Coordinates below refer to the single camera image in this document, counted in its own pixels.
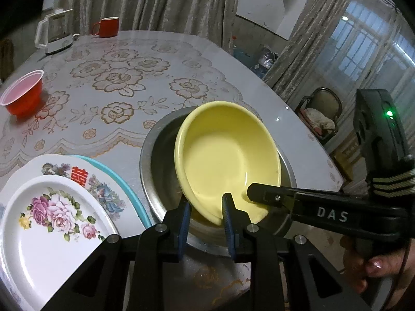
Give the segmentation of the person's right hand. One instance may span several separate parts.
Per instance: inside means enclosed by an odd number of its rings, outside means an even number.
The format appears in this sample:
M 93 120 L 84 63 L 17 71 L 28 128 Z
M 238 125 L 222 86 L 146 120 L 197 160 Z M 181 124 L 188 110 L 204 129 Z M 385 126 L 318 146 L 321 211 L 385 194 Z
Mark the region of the person's right hand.
M 344 248 L 343 265 L 345 266 L 345 278 L 358 294 L 363 293 L 368 285 L 368 278 L 381 278 L 399 274 L 403 264 L 405 250 L 400 250 L 388 255 L 381 255 L 364 260 L 355 251 L 352 240 L 349 237 L 341 238 L 341 247 Z M 400 282 L 397 285 L 399 292 L 405 292 L 414 278 L 414 239 L 411 240 L 406 264 Z

